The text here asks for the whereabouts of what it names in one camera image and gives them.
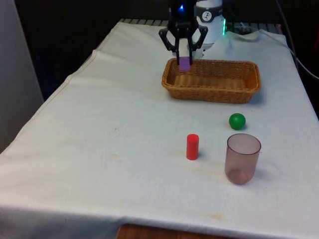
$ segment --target cable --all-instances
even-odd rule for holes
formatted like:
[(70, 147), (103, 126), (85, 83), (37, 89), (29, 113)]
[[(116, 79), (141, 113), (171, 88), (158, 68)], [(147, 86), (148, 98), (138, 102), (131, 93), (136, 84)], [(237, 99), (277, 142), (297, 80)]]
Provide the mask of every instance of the cable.
[(290, 50), (290, 52), (291, 52), (292, 55), (296, 58), (297, 62), (302, 66), (302, 68), (304, 68), (304, 70), (305, 70), (309, 75), (311, 75), (313, 78), (315, 78), (316, 80), (319, 80), (319, 77), (316, 76), (315, 74), (313, 74), (310, 70), (308, 70), (308, 68), (307, 68), (306, 66), (304, 66), (304, 64), (298, 59), (298, 57), (296, 57), (294, 51), (293, 51), (292, 49), (290, 49), (289, 46), (283, 44), (280, 40), (278, 40), (278, 39), (274, 38), (273, 36), (267, 34), (266, 31), (261, 31), (261, 30), (259, 30), (259, 29), (257, 29), (257, 28), (252, 27), (252, 26), (246, 26), (246, 25), (243, 24), (242, 22), (241, 22), (240, 24), (241, 24), (241, 26), (236, 26), (235, 28), (249, 28), (249, 29), (252, 29), (252, 30), (255, 30), (255, 31), (259, 31), (260, 33), (262, 33), (262, 34), (268, 36), (269, 38), (271, 38), (271, 39), (273, 39), (273, 40), (275, 40), (275, 41), (276, 41), (277, 43), (279, 43), (280, 45), (286, 47), (288, 50)]
[(297, 55), (296, 55), (296, 49), (295, 49), (295, 45), (294, 45), (294, 42), (293, 42), (293, 37), (291, 36), (291, 32), (290, 32), (290, 28), (289, 28), (289, 25), (288, 25), (288, 22), (287, 22), (287, 19), (285, 17), (285, 14), (281, 8), (281, 5), (279, 3), (278, 0), (275, 0), (276, 1), (276, 4), (278, 6), (278, 9), (279, 9), (279, 12), (280, 12), (280, 15), (284, 21), (284, 25), (285, 25), (285, 28), (287, 30), (287, 34), (288, 34), (288, 38), (289, 38), (289, 41), (291, 43), (291, 47), (292, 47), (292, 51), (294, 53), (294, 60), (295, 60), (295, 65), (296, 65), (296, 68), (298, 70), (298, 59), (297, 59)]

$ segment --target wooden floor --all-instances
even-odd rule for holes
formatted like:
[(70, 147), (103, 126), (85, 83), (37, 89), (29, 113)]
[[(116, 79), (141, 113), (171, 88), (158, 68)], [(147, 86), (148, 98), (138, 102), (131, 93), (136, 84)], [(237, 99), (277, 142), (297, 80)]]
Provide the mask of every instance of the wooden floor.
[(124, 225), (119, 229), (117, 239), (230, 239), (160, 228)]

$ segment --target translucent cup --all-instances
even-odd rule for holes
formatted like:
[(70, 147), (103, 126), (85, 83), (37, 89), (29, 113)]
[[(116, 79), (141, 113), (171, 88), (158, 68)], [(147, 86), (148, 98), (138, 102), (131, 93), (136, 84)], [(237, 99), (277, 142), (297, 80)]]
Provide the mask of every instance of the translucent cup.
[(242, 185), (254, 177), (260, 149), (260, 141), (249, 134), (239, 133), (229, 137), (225, 173), (230, 182)]

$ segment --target blue light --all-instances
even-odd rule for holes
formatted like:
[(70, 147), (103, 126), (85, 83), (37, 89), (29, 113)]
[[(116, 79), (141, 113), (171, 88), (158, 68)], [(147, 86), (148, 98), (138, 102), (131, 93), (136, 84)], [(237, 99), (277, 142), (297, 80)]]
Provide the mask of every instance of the blue light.
[(178, 11), (184, 12), (184, 5), (183, 4), (179, 7)]

